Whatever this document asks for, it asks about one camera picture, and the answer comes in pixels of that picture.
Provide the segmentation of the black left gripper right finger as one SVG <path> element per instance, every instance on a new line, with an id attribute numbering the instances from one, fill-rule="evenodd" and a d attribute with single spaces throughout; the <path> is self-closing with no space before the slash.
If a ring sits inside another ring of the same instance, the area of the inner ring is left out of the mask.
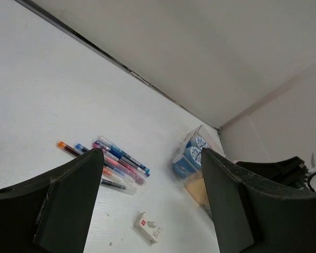
<path id="1" fill-rule="evenodd" d="M 316 193 L 262 177 L 209 148 L 202 172 L 220 252 L 316 252 Z"/>

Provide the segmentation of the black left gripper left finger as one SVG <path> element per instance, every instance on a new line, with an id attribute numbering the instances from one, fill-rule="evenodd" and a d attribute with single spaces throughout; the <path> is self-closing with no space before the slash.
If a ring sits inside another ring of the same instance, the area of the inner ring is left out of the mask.
<path id="1" fill-rule="evenodd" d="M 95 148 L 0 189 L 0 252 L 83 252 L 103 164 Z"/>

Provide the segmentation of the blue capped dark pen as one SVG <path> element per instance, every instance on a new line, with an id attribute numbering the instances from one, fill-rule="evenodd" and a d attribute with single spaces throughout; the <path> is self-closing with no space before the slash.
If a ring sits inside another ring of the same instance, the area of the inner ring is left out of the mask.
<path id="1" fill-rule="evenodd" d="M 75 146 L 75 150 L 76 150 L 79 154 L 83 154 L 83 153 L 86 153 L 86 152 L 89 151 L 88 148 L 86 148 L 85 146 L 83 146 L 83 145 L 81 145 L 81 144 L 79 144 L 79 143 Z"/>

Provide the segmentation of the blue round putty tub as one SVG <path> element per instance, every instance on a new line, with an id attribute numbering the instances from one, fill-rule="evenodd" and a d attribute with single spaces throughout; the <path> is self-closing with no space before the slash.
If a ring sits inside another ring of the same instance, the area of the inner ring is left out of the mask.
<path id="1" fill-rule="evenodd" d="M 193 156 L 190 154 L 194 147 L 186 150 L 186 154 L 180 152 L 172 161 L 172 169 L 174 173 L 181 179 L 185 179 L 190 175 L 199 172 L 202 169 L 202 159 L 200 156 Z"/>
<path id="2" fill-rule="evenodd" d="M 190 147 L 194 147 L 194 149 L 190 151 L 190 154 L 197 157 L 201 155 L 201 150 L 203 148 L 209 148 L 209 145 L 202 137 L 195 135 L 186 142 L 185 151 L 183 152 L 184 155 L 186 154 L 186 150 Z"/>

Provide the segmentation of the blue grip gel pen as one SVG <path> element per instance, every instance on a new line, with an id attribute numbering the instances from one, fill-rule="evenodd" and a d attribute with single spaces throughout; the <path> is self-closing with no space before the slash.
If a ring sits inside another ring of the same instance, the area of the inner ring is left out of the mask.
<path id="1" fill-rule="evenodd" d="M 94 145 L 95 145 L 95 146 L 98 146 L 98 147 L 100 147 L 100 148 L 104 148 L 107 152 L 109 152 L 109 153 L 112 154 L 113 156 L 117 157 L 119 160 L 122 160 L 122 161 L 125 162 L 126 164 L 132 166 L 134 169 L 140 171 L 139 169 L 137 169 L 137 168 L 135 167 L 135 164 L 133 164 L 131 161 L 129 161 L 129 160 L 125 159 L 125 158 L 121 158 L 121 159 L 120 159 L 119 157 L 121 156 L 121 154 L 117 153 L 117 152 L 114 151 L 114 150 L 111 150 L 111 148 L 110 148 L 108 145 L 104 144 L 103 142 L 101 142 L 101 141 L 99 141 L 99 140 L 96 140 L 96 141 L 94 142 Z M 150 176 L 150 173 L 143 173 L 143 174 L 144 174 L 146 177 L 149 177 L 149 176 Z"/>

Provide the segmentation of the clear blue ink pen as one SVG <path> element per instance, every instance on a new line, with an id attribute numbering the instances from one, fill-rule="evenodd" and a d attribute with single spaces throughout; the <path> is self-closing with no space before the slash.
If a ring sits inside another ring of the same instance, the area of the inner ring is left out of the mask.
<path id="1" fill-rule="evenodd" d="M 145 165 L 141 164 L 139 161 L 137 161 L 132 156 L 130 156 L 129 154 L 124 152 L 122 149 L 118 148 L 115 144 L 113 144 L 112 142 L 110 142 L 109 140 L 104 138 L 103 136 L 100 135 L 98 137 L 98 140 L 103 142 L 104 144 L 108 145 L 111 148 L 111 150 L 114 150 L 117 153 L 121 154 L 121 156 L 119 157 L 120 159 L 121 158 L 125 158 L 125 159 L 131 161 L 133 164 L 135 164 L 135 167 L 137 169 L 139 169 L 141 172 L 143 172 L 143 173 L 150 173 L 150 169 L 149 168 L 147 168 Z"/>

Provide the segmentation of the pink ink gel pen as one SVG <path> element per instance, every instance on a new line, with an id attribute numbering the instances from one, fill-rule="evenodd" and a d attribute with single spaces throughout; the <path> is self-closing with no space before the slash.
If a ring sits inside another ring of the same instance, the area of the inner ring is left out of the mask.
<path id="1" fill-rule="evenodd" d="M 125 166 L 121 165 L 119 162 L 115 161 L 114 159 L 104 156 L 104 161 L 107 165 L 111 165 L 111 167 L 116 171 L 120 172 L 122 171 L 124 174 L 131 177 L 139 186 L 143 186 L 146 181 L 144 178 L 139 176 L 137 173 L 131 171 L 130 169 L 126 168 Z"/>

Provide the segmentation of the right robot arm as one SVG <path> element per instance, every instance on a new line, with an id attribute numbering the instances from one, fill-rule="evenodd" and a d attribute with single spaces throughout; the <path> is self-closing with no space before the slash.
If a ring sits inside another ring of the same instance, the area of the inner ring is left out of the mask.
<path id="1" fill-rule="evenodd" d="M 305 161 L 297 156 L 279 162 L 235 161 L 235 164 L 284 186 L 315 192 L 311 185 L 312 179 L 316 176 L 315 155 L 312 155 L 312 169 L 308 169 Z"/>

